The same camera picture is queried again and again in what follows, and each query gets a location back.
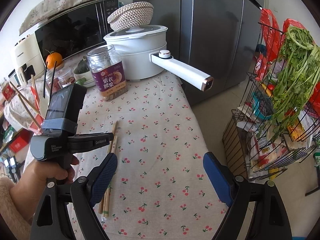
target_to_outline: pot lid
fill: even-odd
[[[164,32],[167,29],[167,27],[161,25],[140,25],[119,32],[109,33],[104,37],[104,39],[106,41],[137,39],[149,34]]]

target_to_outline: purple label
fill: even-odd
[[[122,61],[99,72],[91,73],[100,92],[106,91],[111,94],[126,85]]]

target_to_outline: woven basket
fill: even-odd
[[[152,19],[153,5],[135,2],[122,6],[108,17],[108,23],[115,32],[138,25],[148,25]]]

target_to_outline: plastic jar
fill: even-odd
[[[128,91],[121,56],[113,45],[103,45],[89,51],[87,59],[104,100],[112,100]]]
[[[6,78],[1,79],[1,88],[0,91],[3,94],[6,101],[10,102],[11,99],[14,97],[14,91],[10,87],[9,82],[6,80]]]
[[[53,75],[53,70],[47,70],[47,74],[45,76],[45,81],[47,82],[50,89],[51,89],[52,75]],[[53,86],[52,86],[52,93],[55,93],[55,92],[59,91],[60,89],[61,89],[61,86],[59,84],[58,73],[57,73],[57,71],[55,71],[54,79],[53,79]]]
[[[58,71],[58,78],[60,85],[64,88],[68,85],[71,85],[76,81],[75,76],[73,75],[73,70],[69,67],[64,67]]]

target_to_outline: finger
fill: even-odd
[[[76,174],[75,170],[72,167],[69,168],[68,169],[68,177],[67,177],[68,181],[73,182],[73,178],[75,177],[75,174]]]
[[[71,164],[78,165],[79,163],[80,163],[80,161],[78,160],[78,158],[73,155],[72,160],[71,160]]]
[[[40,179],[56,178],[57,180],[63,180],[68,177],[68,172],[61,168],[58,163],[39,162],[36,169]]]

